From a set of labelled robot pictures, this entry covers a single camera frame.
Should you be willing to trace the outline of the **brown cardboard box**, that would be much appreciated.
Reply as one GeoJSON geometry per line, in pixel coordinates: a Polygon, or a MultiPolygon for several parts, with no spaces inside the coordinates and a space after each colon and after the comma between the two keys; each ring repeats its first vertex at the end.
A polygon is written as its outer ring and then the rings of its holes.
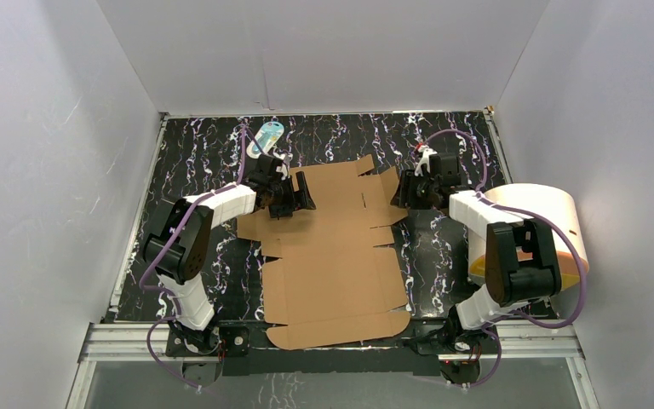
{"type": "Polygon", "coordinates": [[[260,243],[267,338],[296,350],[393,337],[410,322],[392,227],[399,175],[369,156],[304,168],[314,210],[241,216],[241,239],[260,243]]]}

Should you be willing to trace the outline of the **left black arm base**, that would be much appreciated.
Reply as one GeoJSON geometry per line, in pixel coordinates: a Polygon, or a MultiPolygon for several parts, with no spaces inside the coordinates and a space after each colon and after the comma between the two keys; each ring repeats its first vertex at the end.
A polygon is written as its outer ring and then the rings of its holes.
{"type": "Polygon", "coordinates": [[[250,330],[236,324],[217,325],[204,330],[169,323],[165,356],[178,360],[178,372],[190,383],[206,389],[223,374],[228,360],[240,360],[249,353],[250,330]]]}

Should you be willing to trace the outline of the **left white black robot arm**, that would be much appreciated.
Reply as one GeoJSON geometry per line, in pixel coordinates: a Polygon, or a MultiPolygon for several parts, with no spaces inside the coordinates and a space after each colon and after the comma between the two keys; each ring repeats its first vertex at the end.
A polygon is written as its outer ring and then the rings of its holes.
{"type": "Polygon", "coordinates": [[[200,277],[212,230],[258,210],[280,219],[315,208],[305,173],[270,155],[242,164],[238,179],[223,187],[161,204],[143,245],[145,273],[157,275],[157,290],[174,303],[175,321],[189,330],[187,343],[197,353],[213,353],[221,340],[209,324],[215,309],[200,277]]]}

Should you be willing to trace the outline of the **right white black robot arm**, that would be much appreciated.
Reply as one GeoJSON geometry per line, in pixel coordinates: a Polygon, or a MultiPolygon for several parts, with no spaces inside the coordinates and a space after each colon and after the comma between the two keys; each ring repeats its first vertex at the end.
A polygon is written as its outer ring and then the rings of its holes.
{"type": "Polygon", "coordinates": [[[445,330],[447,345],[466,353],[479,341],[478,328],[562,289],[552,228],[516,216],[463,184],[455,155],[432,150],[413,170],[399,174],[392,205],[411,210],[444,210],[485,242],[485,282],[451,311],[457,322],[445,330]]]}

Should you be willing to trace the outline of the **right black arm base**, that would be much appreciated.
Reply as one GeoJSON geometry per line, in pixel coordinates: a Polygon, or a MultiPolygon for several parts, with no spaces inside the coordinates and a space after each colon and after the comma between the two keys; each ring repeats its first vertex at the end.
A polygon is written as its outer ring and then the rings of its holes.
{"type": "Polygon", "coordinates": [[[480,325],[477,329],[465,329],[458,318],[448,318],[438,328],[404,339],[403,347],[422,355],[449,352],[467,354],[466,358],[441,360],[441,374],[446,383],[460,389],[471,389],[487,383],[497,372],[502,360],[502,344],[495,327],[480,325]],[[496,361],[492,368],[482,375],[480,360],[484,346],[492,343],[496,347],[496,361]]]}

